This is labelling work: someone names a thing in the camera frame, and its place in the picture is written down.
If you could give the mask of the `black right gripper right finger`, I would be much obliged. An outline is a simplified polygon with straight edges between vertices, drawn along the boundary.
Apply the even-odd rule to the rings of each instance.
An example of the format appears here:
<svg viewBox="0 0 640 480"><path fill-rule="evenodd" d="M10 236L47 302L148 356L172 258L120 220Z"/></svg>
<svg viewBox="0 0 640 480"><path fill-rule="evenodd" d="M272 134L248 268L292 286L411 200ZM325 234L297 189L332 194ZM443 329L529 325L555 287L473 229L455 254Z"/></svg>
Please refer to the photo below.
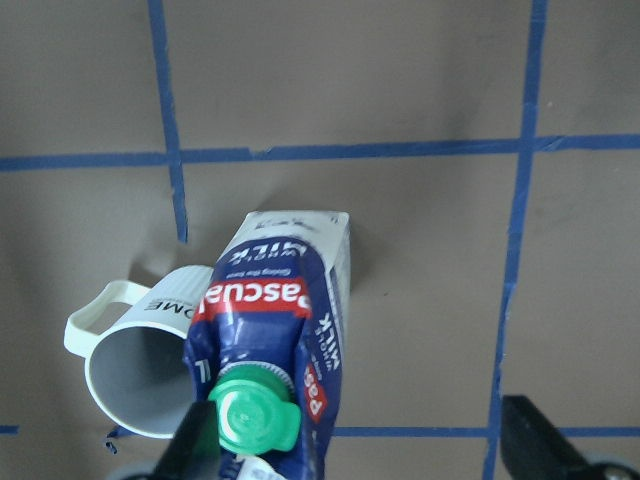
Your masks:
<svg viewBox="0 0 640 480"><path fill-rule="evenodd" d="M524 395L502 399L500 453L512 479L600 478L600 468L590 464Z"/></svg>

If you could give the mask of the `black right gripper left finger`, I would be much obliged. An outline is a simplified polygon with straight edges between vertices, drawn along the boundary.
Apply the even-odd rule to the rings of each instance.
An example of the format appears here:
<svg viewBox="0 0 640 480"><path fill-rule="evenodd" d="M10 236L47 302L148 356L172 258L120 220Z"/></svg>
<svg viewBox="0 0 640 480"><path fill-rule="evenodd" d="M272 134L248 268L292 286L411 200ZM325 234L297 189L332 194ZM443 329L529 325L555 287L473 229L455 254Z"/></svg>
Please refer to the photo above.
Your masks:
<svg viewBox="0 0 640 480"><path fill-rule="evenodd" d="M221 461L216 404L194 402L150 479L217 479Z"/></svg>

